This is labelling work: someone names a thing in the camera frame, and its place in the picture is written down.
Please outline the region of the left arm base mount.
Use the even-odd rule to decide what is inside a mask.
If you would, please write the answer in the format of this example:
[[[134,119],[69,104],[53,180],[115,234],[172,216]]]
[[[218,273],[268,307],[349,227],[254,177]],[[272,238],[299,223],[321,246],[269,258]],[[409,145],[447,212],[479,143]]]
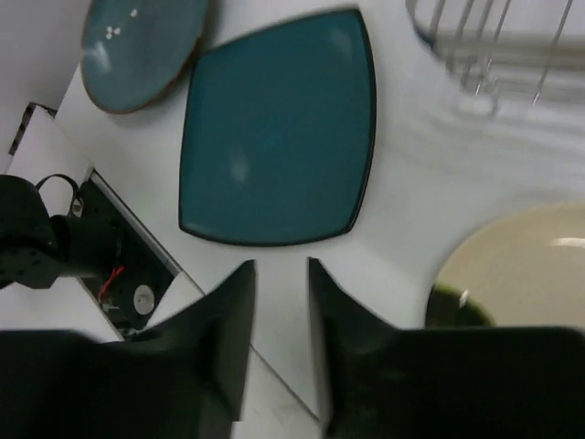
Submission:
[[[80,187],[80,215],[107,223],[121,237],[117,260],[102,280],[81,282],[121,337],[143,331],[179,274],[173,258],[97,172]]]

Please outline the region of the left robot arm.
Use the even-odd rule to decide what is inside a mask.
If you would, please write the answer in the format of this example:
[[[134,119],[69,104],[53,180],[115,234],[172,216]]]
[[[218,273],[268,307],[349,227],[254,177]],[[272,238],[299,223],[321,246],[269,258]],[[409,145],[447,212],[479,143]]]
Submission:
[[[1,287],[48,289],[59,277],[107,280],[121,267],[122,234],[107,220],[50,216],[33,184],[1,176]]]

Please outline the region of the teal square plate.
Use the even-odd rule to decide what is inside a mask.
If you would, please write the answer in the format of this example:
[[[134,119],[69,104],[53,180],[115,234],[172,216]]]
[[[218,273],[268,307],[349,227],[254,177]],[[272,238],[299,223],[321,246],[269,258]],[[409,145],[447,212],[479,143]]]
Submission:
[[[188,87],[179,229],[248,247],[348,233],[365,196],[376,124],[372,48],[356,7],[207,51]]]

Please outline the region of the shiny gold cream plate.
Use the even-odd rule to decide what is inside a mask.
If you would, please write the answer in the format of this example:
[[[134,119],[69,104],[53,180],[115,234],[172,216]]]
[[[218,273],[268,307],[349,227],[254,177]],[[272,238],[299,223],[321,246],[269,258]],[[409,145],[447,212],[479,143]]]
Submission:
[[[584,326],[584,205],[541,206],[465,239],[435,276],[428,327]]]

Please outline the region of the teal round plate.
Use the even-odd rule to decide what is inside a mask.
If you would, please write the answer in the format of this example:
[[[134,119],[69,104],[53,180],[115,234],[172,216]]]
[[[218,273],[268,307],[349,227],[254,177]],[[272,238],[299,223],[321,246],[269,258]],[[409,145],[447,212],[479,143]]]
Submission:
[[[204,34],[209,1],[93,1],[80,75],[92,103],[112,114],[155,102],[178,79]]]

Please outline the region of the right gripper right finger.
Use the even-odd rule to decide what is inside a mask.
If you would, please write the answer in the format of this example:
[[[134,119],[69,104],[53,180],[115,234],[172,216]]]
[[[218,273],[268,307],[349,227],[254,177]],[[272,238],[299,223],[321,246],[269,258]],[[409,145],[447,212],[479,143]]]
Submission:
[[[400,329],[308,262],[324,438],[581,438],[584,334],[571,327]]]

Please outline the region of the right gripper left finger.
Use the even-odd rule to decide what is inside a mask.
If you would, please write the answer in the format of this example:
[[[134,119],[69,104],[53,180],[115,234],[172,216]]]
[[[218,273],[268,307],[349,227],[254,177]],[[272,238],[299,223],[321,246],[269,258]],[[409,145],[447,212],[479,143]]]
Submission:
[[[65,330],[1,335],[4,438],[228,438],[242,410],[256,266],[160,324],[99,343]]]

